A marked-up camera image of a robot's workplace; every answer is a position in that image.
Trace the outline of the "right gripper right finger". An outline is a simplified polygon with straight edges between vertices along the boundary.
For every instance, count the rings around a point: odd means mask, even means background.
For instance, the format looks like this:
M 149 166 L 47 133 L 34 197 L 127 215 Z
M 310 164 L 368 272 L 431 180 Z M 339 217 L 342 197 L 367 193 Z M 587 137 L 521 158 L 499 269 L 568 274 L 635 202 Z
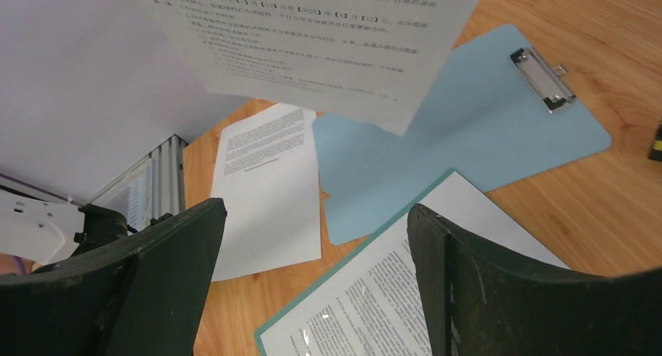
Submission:
M 658 355 L 661 271 L 606 277 L 563 269 L 408 213 L 434 355 Z

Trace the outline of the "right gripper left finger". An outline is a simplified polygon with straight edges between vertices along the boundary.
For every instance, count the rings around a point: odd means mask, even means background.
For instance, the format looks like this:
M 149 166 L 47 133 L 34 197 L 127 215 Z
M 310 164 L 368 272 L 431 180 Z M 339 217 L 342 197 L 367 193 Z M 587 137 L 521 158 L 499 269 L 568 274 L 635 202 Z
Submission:
M 191 355 L 222 243 L 226 206 L 209 198 L 141 231 L 97 205 L 77 249 L 1 277 L 4 355 Z

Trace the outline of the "printed text paper sheet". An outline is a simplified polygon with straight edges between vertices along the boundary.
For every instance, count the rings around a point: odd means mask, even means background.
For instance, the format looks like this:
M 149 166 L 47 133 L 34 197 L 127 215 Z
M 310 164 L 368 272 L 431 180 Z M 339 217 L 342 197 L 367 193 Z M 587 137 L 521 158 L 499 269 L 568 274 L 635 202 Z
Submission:
M 416 197 L 479 236 L 530 258 L 561 260 L 455 170 Z M 429 355 L 415 267 L 400 210 L 262 325 L 263 355 Z

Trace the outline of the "green file folder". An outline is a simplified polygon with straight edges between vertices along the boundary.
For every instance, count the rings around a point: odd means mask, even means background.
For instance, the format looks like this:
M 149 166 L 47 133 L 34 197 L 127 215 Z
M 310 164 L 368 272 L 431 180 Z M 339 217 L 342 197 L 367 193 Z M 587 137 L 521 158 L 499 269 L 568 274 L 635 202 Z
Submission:
M 444 173 L 255 332 L 261 355 L 430 355 L 407 237 Z

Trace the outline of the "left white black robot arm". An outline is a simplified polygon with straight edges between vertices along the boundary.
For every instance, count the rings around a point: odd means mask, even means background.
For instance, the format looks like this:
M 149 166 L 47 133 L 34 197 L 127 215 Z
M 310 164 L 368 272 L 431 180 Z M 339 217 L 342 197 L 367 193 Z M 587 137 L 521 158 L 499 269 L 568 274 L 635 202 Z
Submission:
M 12 258 L 18 271 L 25 269 L 26 260 L 48 265 L 128 233 L 126 217 L 119 212 L 80 205 L 1 175 L 1 255 Z

